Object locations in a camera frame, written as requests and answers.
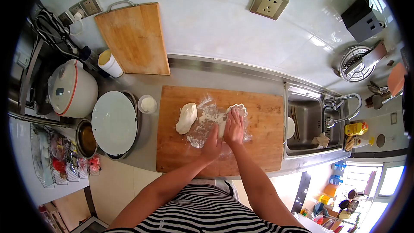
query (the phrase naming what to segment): cooking oil bottle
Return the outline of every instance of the cooking oil bottle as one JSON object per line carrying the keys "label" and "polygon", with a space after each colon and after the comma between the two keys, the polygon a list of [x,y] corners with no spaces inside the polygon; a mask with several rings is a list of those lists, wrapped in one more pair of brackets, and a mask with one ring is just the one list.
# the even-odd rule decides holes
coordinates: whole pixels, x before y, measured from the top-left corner
{"label": "cooking oil bottle", "polygon": [[357,122],[345,125],[345,134],[348,136],[362,135],[368,131],[366,122]]}

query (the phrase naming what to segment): faucet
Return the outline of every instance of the faucet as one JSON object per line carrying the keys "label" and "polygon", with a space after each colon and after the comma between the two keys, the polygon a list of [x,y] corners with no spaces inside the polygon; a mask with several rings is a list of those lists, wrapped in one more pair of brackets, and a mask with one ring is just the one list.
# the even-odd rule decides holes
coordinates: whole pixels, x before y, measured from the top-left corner
{"label": "faucet", "polygon": [[328,98],[328,99],[323,100],[323,107],[328,106],[328,107],[331,107],[333,110],[336,110],[341,104],[344,103],[344,100],[350,99],[352,97],[355,97],[355,98],[358,99],[358,107],[355,109],[355,111],[353,113],[349,114],[348,116],[346,116],[345,118],[342,118],[342,119],[334,120],[333,118],[330,118],[330,119],[326,120],[325,126],[327,128],[333,127],[335,125],[335,123],[350,120],[350,119],[354,118],[355,116],[357,116],[358,113],[359,113],[359,110],[362,106],[362,99],[361,99],[361,96],[358,95],[358,94],[349,94],[349,95],[345,95],[345,96],[333,97],[333,98]]}

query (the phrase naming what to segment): rice cooker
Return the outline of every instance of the rice cooker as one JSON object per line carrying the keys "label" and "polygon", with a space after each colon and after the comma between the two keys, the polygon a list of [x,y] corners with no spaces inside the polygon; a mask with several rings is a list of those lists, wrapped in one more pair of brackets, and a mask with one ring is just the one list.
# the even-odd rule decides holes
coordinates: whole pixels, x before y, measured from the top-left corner
{"label": "rice cooker", "polygon": [[60,65],[49,77],[48,87],[50,103],[59,116],[84,118],[98,99],[95,78],[76,59]]}

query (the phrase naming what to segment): white bowl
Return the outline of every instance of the white bowl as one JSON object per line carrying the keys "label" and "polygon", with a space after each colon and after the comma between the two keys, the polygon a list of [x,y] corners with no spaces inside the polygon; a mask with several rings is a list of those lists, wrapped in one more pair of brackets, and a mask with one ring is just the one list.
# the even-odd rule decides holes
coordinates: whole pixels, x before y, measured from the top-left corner
{"label": "white bowl", "polygon": [[287,117],[286,139],[290,139],[295,134],[295,122],[291,117]]}
{"label": "white bowl", "polygon": [[137,115],[121,92],[110,91],[98,99],[91,123],[96,142],[109,155],[126,153],[135,141]]}

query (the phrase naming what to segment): electrical outlet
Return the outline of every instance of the electrical outlet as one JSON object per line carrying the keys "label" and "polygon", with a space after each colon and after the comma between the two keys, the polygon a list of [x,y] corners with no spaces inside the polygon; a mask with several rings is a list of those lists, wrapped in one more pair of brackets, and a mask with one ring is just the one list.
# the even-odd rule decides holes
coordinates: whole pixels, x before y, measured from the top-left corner
{"label": "electrical outlet", "polygon": [[75,5],[71,6],[69,8],[69,12],[75,16],[76,12],[79,12],[80,14],[82,14],[82,19],[87,17],[88,15],[85,13],[85,11],[83,10],[83,8],[80,6],[80,3],[76,3]]}
{"label": "electrical outlet", "polygon": [[98,0],[82,0],[80,1],[80,4],[88,16],[102,12]]}
{"label": "electrical outlet", "polygon": [[72,23],[74,23],[73,18],[70,16],[70,13],[68,13],[67,11],[61,13],[60,16],[58,16],[58,18],[64,26],[69,26]]}
{"label": "electrical outlet", "polygon": [[282,5],[282,2],[282,0],[262,0],[257,8],[257,13],[273,17],[274,14],[276,14],[277,9]]}
{"label": "electrical outlet", "polygon": [[253,0],[250,12],[277,20],[289,0]]}

